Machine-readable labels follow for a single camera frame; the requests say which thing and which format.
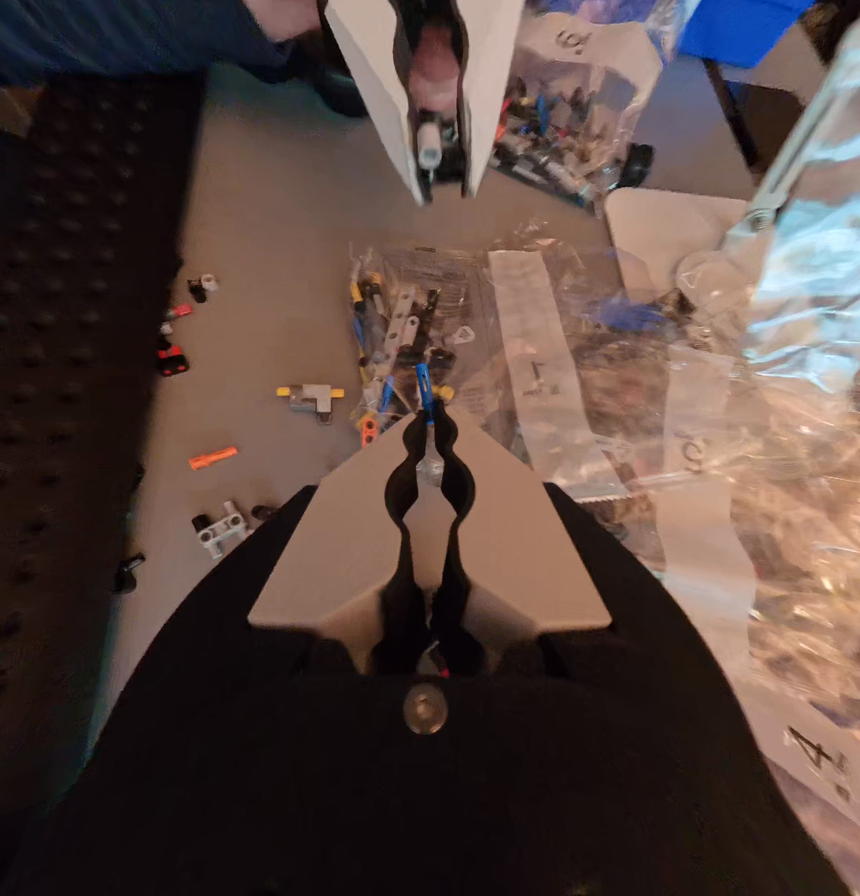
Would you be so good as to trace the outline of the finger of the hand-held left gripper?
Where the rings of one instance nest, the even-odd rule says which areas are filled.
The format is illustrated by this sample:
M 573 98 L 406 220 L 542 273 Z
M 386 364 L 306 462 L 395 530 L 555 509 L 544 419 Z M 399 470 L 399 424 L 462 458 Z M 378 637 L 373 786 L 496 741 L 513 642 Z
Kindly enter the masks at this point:
M 408 89 L 412 52 L 401 2 L 327 1 L 323 23 L 391 164 L 416 203 L 427 205 L 432 193 L 417 161 L 418 115 Z
M 523 1 L 457 2 L 462 38 L 458 133 L 465 197 L 475 197 L 491 157 L 524 6 Z

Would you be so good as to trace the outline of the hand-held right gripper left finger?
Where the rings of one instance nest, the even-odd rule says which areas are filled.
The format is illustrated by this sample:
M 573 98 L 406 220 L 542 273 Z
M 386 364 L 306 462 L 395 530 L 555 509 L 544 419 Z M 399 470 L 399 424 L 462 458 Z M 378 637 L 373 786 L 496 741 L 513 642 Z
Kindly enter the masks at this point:
M 325 476 L 248 615 L 343 644 L 356 668 L 411 675 L 431 636 L 406 515 L 419 498 L 424 412 Z

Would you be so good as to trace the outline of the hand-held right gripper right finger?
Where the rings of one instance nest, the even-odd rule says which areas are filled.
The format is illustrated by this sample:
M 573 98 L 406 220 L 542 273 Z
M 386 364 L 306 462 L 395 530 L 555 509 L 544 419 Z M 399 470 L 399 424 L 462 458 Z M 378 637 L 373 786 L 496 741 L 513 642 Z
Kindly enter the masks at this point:
M 435 447 L 454 511 L 435 592 L 448 672 L 475 676 L 516 644 L 607 629 L 612 616 L 543 479 L 445 405 L 435 407 Z

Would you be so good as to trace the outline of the pile of clear parts bags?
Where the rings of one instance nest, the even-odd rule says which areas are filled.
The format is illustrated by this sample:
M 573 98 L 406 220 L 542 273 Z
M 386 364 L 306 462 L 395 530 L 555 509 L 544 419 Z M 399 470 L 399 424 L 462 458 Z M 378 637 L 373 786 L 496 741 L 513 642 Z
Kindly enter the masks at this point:
M 661 578 L 860 894 L 860 18 L 715 251 L 680 263 Z

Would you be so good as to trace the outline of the small black lego piece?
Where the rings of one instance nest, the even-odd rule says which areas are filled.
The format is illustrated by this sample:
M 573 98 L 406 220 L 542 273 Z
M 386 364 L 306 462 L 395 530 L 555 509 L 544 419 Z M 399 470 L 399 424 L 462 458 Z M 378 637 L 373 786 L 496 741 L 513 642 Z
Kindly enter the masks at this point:
M 114 597 L 127 596 L 137 588 L 136 570 L 146 562 L 143 553 L 133 554 L 122 560 L 112 577 L 111 594 Z

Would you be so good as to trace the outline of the person's left hand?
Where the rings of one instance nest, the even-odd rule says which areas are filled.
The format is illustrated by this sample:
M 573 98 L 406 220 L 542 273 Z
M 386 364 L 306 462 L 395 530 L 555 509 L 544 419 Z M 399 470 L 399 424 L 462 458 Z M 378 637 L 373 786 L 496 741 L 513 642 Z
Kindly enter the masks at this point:
M 307 50 L 315 43 L 328 49 L 329 31 L 322 24 L 324 2 L 268 1 L 246 2 L 263 33 L 280 50 L 289 51 L 288 61 L 280 65 L 240 66 L 265 84 L 307 80 Z M 455 20 L 449 2 L 401 2 L 406 36 L 412 59 L 408 80 L 411 97 L 419 109 L 439 111 L 453 117 L 457 109 L 458 78 L 462 49 L 455 36 Z

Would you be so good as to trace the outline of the large black rubber tire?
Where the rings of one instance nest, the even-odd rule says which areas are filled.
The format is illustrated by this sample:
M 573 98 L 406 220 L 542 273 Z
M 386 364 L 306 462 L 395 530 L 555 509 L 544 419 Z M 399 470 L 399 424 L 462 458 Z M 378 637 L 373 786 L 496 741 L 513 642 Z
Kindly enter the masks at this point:
M 323 103 L 345 118 L 368 118 L 367 107 L 340 51 L 315 43 L 307 53 L 307 80 Z

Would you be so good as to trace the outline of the clear bag with orange fins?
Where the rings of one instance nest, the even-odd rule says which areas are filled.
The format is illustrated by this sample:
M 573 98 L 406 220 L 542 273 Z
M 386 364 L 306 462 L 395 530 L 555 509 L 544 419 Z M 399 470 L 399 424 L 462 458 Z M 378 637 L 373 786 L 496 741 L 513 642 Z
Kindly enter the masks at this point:
M 530 6 L 489 169 L 600 216 L 671 48 L 656 6 Z

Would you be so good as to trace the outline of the dark grey beam with pins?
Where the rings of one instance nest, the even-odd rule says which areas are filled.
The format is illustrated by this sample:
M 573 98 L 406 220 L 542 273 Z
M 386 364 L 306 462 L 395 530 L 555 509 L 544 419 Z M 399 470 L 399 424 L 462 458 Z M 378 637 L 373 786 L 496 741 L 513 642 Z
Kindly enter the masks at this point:
M 191 518 L 190 523 L 198 542 L 213 562 L 222 559 L 232 543 L 244 541 L 252 532 L 246 514 L 231 500 L 223 503 L 223 514 L 219 519 L 213 520 L 206 513 L 200 513 Z

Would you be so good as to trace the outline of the grey block with yellow pins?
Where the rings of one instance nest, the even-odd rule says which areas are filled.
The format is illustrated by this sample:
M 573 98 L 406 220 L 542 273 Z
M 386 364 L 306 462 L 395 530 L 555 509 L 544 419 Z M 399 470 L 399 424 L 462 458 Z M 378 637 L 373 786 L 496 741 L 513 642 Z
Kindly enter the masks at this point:
M 334 402 L 346 397 L 343 388 L 320 384 L 279 386 L 275 394 L 286 400 L 291 410 L 312 412 L 317 422 L 324 426 L 332 423 Z

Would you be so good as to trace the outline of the small black rubber tire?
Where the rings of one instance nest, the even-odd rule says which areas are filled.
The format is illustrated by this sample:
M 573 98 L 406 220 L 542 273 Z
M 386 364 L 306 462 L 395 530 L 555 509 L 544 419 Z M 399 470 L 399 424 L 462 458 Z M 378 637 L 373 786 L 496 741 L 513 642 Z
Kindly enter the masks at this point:
M 650 174 L 655 156 L 654 146 L 648 143 L 630 143 L 615 188 L 642 187 Z

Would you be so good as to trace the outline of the clear bag of mixed pieces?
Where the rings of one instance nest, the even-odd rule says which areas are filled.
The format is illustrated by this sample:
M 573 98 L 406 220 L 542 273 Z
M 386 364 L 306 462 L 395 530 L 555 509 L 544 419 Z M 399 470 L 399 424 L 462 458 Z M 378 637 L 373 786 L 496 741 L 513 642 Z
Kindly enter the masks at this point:
M 593 434 L 540 252 L 369 248 L 353 258 L 350 307 L 366 445 L 433 397 L 467 414 L 581 504 L 629 495 L 619 450 Z

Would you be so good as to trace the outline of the blue plastic bin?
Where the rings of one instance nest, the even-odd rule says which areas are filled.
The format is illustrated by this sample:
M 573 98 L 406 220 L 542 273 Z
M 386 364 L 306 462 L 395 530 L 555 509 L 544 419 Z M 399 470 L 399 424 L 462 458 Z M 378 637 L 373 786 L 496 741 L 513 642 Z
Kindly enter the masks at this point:
M 757 66 L 812 1 L 700 1 L 678 52 L 749 69 Z

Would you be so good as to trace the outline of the black studded mat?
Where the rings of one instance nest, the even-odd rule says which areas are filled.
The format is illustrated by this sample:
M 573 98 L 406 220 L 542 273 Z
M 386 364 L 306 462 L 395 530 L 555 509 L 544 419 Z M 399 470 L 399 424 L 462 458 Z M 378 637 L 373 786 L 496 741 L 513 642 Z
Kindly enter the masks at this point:
M 0 817 L 80 764 L 207 75 L 54 80 L 0 233 Z

